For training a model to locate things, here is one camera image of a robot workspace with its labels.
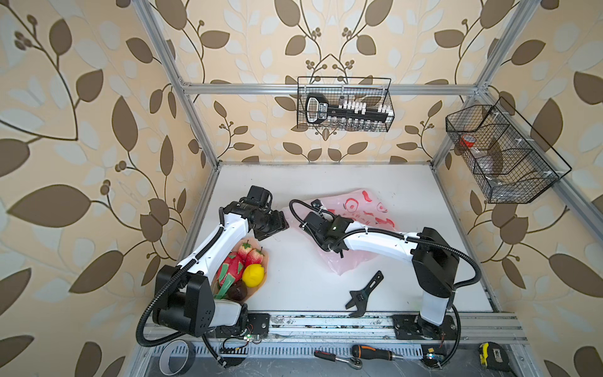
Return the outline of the peach fruit plate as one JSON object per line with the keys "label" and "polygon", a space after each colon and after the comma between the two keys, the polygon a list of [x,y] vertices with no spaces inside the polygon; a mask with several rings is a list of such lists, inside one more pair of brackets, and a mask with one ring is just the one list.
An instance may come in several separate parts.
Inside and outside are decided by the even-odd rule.
{"label": "peach fruit plate", "polygon": [[240,241],[218,265],[212,281],[214,298],[244,303],[265,283],[268,259],[256,239]]}

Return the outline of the pink plastic bag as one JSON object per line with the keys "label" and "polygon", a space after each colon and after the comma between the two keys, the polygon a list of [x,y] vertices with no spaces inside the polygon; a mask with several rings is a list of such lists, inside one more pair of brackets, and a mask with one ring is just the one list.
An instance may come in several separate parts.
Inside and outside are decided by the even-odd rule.
{"label": "pink plastic bag", "polygon": [[284,215],[289,226],[309,237],[313,248],[318,252],[323,262],[333,273],[339,276],[356,269],[364,262],[374,259],[376,254],[360,249],[343,252],[322,251],[301,228],[302,221],[310,212],[316,212],[328,220],[331,220],[335,215],[353,219],[353,224],[350,225],[347,232],[364,227],[394,232],[397,230],[393,216],[381,199],[367,189],[358,189],[336,196],[324,196],[318,199],[306,200],[302,204],[294,203],[285,207]]}

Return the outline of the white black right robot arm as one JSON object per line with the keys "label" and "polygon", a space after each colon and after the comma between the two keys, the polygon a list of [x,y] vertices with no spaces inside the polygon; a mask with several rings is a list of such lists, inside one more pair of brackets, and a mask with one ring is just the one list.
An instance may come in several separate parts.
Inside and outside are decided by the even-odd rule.
{"label": "white black right robot arm", "polygon": [[411,323],[411,333],[424,339],[444,338],[442,325],[447,312],[455,318],[456,335],[452,349],[443,357],[426,357],[429,369],[442,369],[455,356],[461,339],[459,311],[454,305],[456,292],[481,281],[479,264],[469,255],[449,246],[432,228],[421,232],[395,232],[370,227],[351,218],[335,215],[320,200],[308,204],[293,199],[291,215],[321,251],[345,258],[356,251],[369,252],[409,262],[423,290],[422,307]]}

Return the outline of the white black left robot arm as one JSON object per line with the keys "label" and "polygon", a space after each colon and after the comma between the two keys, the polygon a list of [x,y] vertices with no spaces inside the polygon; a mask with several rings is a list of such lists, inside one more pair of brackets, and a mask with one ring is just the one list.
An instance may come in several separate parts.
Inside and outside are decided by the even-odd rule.
{"label": "white black left robot arm", "polygon": [[265,240],[288,228],[284,213],[271,208],[273,195],[252,185],[246,196],[218,209],[214,231],[176,266],[166,265],[155,278],[155,296],[141,315],[135,337],[141,347],[158,347],[193,336],[204,341],[222,367],[225,359],[210,345],[207,333],[240,322],[244,305],[216,299],[211,284],[228,254],[249,232]]}

